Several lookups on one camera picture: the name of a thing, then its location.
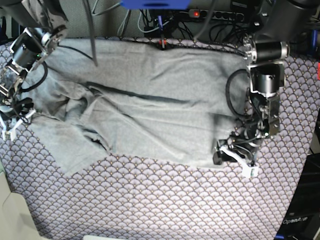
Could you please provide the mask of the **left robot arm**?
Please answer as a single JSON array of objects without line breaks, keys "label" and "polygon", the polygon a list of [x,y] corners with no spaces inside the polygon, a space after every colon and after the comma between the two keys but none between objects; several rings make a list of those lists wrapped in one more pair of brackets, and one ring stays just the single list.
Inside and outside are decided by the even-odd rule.
[{"label": "left robot arm", "polygon": [[[242,123],[239,135],[231,133],[217,141],[213,162],[238,162],[242,176],[257,177],[257,151],[264,139],[280,131],[280,94],[285,86],[285,59],[290,41],[297,36],[320,6],[318,0],[265,0],[250,21],[251,32],[243,38],[246,68],[227,79],[225,97],[231,112]],[[231,83],[240,74],[250,80],[247,94],[252,114],[236,111],[231,101]]]}]

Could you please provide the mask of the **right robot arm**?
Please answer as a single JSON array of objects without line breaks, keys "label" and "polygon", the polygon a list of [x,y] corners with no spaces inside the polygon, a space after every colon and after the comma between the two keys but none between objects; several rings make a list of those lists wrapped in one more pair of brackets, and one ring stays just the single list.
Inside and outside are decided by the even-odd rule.
[{"label": "right robot arm", "polygon": [[[2,0],[0,6],[24,27],[9,48],[11,60],[0,71],[1,135],[3,140],[13,141],[17,128],[23,123],[30,124],[36,113],[32,99],[20,96],[46,79],[48,66],[45,60],[66,37],[68,19],[58,0]],[[42,78],[23,88],[28,73],[38,66],[43,66]]]}]

